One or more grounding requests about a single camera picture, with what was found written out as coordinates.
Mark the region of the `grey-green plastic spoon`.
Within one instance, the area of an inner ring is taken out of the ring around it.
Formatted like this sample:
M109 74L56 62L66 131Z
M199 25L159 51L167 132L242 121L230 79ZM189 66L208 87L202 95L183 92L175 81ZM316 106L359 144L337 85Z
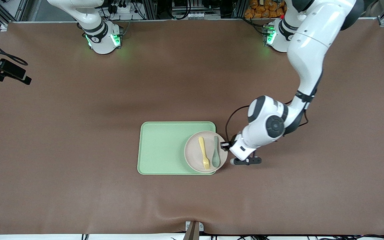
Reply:
M220 153L219 153L220 139L218 136L214 136L213 140L214 140L214 151L212 156L212 165L213 167L218 168L221 164Z

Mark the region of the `beige round plate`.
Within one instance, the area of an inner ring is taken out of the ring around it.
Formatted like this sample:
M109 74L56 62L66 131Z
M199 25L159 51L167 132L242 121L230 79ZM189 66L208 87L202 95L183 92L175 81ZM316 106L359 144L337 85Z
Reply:
M205 141L205 148L207 152L207 157L209 158L210 163L210 169L206 170L204 169L203 163L202 163L202 153L201 148L199 145L198 138L202 136ZM222 150L219 148L220 153L220 160L221 164L218 168L213 167L212 165L212 156L214 151L214 136L218 136L220 139L220 142L224 142L224 139L215 132L210 131L202 131L198 132L194 135L192 135L189 140L187 140L185 149L184 149L184 156L186 159L187 164L195 171L197 171L200 174L206 174L211 175L214 174L217 170L219 170L227 161L228 158L228 152Z

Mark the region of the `brown table mat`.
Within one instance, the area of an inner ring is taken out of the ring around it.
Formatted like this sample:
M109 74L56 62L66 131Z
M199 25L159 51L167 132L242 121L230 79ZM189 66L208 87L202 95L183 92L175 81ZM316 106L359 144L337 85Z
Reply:
M261 95L288 102L286 54L242 20L133 22L98 55L75 23L11 23L0 47L29 86L0 82L0 234L384 235L384 28L358 20L326 54L309 123L261 164L211 176L137 171L147 121L210 121Z

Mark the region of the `metal table clamp bracket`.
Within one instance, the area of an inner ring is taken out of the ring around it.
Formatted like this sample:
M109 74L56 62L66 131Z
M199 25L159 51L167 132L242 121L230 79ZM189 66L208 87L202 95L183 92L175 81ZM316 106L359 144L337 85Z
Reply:
M186 221L185 231L183 240L199 240L201 232L204 232L204 224L198 221Z

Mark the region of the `yellow plastic fork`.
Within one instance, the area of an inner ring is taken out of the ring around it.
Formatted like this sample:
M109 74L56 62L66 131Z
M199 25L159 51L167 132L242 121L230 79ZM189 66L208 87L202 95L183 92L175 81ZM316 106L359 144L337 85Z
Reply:
M209 163L209 158L207 157L204 138L202 136L200 136L198 138L198 141L199 141L199 145L200 145L201 153L202 153L202 157L203 157L202 163L203 163L204 169L209 170L210 169L210 163Z

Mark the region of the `white power strip black plugs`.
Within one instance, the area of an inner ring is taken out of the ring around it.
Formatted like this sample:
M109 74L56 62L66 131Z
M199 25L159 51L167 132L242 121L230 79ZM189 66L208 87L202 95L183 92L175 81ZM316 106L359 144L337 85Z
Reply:
M129 14L132 11L131 0L108 0L109 14Z

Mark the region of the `long white power strip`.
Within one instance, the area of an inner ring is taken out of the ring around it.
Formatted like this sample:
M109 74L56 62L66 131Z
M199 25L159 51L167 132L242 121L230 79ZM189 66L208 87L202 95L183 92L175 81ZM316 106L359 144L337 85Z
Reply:
M214 12L191 12L186 15L186 13L176 12L172 13L174 20L211 20L211 19L220 19L221 15Z

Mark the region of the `light green rectangular tray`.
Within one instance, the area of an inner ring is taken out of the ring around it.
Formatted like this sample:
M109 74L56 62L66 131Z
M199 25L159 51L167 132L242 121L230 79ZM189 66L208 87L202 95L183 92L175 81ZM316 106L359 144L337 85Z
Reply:
M212 175L193 170L184 156L189 138L202 131L215 132L209 121L145 122L140 129L137 170L142 175Z

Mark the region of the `orange snack packets pile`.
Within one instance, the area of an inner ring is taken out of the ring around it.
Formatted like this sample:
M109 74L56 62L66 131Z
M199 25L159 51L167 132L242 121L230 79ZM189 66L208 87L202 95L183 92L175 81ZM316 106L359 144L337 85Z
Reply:
M285 0L248 0L243 17L251 18L283 18L287 12Z

